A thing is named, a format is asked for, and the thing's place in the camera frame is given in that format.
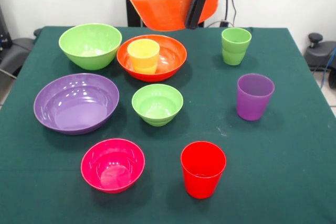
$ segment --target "purple cup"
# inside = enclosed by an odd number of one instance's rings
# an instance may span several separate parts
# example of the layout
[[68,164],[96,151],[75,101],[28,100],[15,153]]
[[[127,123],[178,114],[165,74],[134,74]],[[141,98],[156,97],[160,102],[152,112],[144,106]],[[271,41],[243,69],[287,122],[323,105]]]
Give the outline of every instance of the purple cup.
[[249,73],[238,79],[237,113],[247,121],[259,120],[271,99],[275,85],[271,79]]

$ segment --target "green cup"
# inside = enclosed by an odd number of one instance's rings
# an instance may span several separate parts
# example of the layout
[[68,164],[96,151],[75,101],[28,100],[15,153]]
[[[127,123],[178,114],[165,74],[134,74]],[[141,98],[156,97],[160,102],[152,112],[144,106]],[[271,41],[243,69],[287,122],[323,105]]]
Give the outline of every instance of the green cup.
[[239,65],[245,57],[252,34],[245,29],[232,27],[222,32],[223,59],[231,66]]

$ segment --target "table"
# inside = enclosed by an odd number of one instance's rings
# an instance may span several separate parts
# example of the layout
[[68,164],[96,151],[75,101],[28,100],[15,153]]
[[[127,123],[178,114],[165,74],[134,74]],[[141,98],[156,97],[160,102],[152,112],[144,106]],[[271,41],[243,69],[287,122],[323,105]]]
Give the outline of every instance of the table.
[[[188,51],[183,68],[163,83],[184,96],[167,126],[155,128],[133,111],[147,83],[116,60],[96,71],[113,80],[120,103],[97,131],[66,136],[38,123],[35,96],[56,78],[84,70],[58,47],[67,27],[46,27],[0,111],[0,223],[311,223],[336,222],[336,120],[287,29],[250,28],[253,40],[239,67],[223,63],[221,29],[165,33]],[[123,41],[155,33],[120,28]],[[236,81],[249,72],[270,77],[275,94],[258,122],[235,111]],[[80,162],[93,144],[121,137],[144,151],[146,167],[129,190],[92,189]],[[215,195],[195,200],[184,190],[180,153],[208,140],[227,156]]]

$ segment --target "green bowl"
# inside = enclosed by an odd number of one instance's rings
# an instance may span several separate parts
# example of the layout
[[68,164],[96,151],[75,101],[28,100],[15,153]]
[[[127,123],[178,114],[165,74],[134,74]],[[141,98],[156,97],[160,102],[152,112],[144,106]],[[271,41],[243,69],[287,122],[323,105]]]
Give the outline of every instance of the green bowl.
[[146,123],[152,126],[164,126],[181,110],[183,97],[171,86],[152,84],[134,94],[132,106]]
[[121,40],[121,33],[113,26],[84,24],[65,31],[59,38],[59,47],[81,68],[98,70],[115,58]]

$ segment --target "orange bowl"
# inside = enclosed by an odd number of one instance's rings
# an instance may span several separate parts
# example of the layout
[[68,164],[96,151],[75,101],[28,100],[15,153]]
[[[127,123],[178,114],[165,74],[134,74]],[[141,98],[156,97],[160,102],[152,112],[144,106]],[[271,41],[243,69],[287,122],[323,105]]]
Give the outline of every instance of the orange bowl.
[[[191,0],[130,0],[139,16],[152,30],[175,31],[185,28],[184,21]],[[206,0],[199,22],[217,10],[218,0]]]
[[[155,74],[145,74],[134,71],[127,53],[127,46],[137,39],[152,39],[159,43],[159,61]],[[122,44],[117,53],[117,60],[120,65],[134,78],[146,82],[158,82],[170,78],[181,68],[186,59],[187,51],[182,43],[163,35],[141,35],[134,37]]]

